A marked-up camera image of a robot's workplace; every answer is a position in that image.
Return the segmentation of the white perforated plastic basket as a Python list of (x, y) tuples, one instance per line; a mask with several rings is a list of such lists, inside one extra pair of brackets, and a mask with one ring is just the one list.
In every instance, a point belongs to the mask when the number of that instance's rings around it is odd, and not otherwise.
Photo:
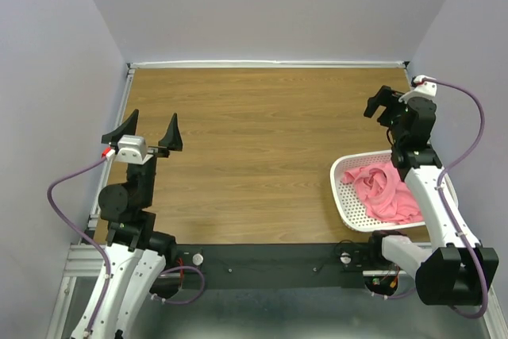
[[(376, 230), (400, 230), (425, 225), (425, 222), (398, 225), (368, 217), (364, 205), (356, 196), (353, 185), (341, 182), (347, 170), (390, 160), (391, 151), (384, 150), (342, 156), (333, 163), (329, 178), (334, 202), (343, 223), (350, 229), (361, 233), (372, 233)], [(441, 168), (429, 165), (412, 168), (406, 175), (406, 183), (409, 189), (416, 193), (416, 199), (421, 203), (421, 207), (426, 209), (424, 216), (438, 233), (446, 232), (448, 229), (446, 225), (452, 223), (450, 215), (461, 226), (465, 226), (452, 181)]]

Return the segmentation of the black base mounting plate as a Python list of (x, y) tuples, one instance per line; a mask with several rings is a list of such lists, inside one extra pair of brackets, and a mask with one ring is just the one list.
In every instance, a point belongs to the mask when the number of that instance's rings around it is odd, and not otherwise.
[(180, 245), (177, 257), (198, 269), (207, 290), (285, 289), (305, 287), (360, 288), (372, 278), (389, 287), (396, 266), (373, 255), (367, 243)]

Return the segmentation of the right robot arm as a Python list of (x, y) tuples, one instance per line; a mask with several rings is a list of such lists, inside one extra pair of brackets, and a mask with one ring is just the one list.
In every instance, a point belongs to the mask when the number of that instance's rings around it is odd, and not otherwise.
[(370, 97), (364, 111), (392, 137), (391, 163), (412, 193), (429, 233), (432, 248), (424, 250), (401, 233), (374, 233), (380, 256), (397, 264), (415, 283), (420, 300), (429, 306), (476, 306), (468, 318), (481, 317), (498, 267), (498, 255), (486, 248), (461, 217), (445, 182), (447, 174), (430, 135), (436, 121), (433, 102), (437, 84), (420, 79), (403, 94), (382, 86)]

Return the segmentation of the aluminium frame rail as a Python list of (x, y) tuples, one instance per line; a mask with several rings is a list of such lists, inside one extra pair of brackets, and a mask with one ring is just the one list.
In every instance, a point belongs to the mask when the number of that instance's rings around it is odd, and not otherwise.
[[(87, 224), (83, 231), (84, 236), (88, 239), (93, 239), (94, 233), (98, 228), (99, 207), (97, 198), (100, 190), (107, 183), (111, 166), (112, 163), (110, 161), (102, 165), (97, 186), (92, 194), (92, 204), (87, 216)], [(64, 331), (66, 324), (69, 322), (71, 302), (77, 282), (81, 278), (97, 277), (101, 271), (102, 262), (101, 253), (86, 240), (81, 238), (78, 244), (70, 245), (46, 338), (66, 337)]]

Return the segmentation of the pink t shirt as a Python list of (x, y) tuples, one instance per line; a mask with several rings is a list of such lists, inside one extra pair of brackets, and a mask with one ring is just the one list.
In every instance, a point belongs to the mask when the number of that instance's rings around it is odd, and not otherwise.
[(398, 225), (424, 220), (420, 207), (391, 162), (347, 170), (341, 182), (353, 185), (370, 218)]

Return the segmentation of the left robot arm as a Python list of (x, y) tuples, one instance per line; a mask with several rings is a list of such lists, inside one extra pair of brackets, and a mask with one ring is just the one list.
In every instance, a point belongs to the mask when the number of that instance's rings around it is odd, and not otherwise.
[(102, 136), (109, 150), (104, 157), (127, 166), (126, 180), (110, 184), (98, 195), (100, 217), (107, 223), (105, 255), (83, 316), (73, 338), (125, 338), (152, 285), (166, 264), (175, 260), (172, 235), (154, 230), (152, 205), (157, 160), (183, 150), (178, 116), (156, 146), (136, 134), (134, 110), (115, 130)]

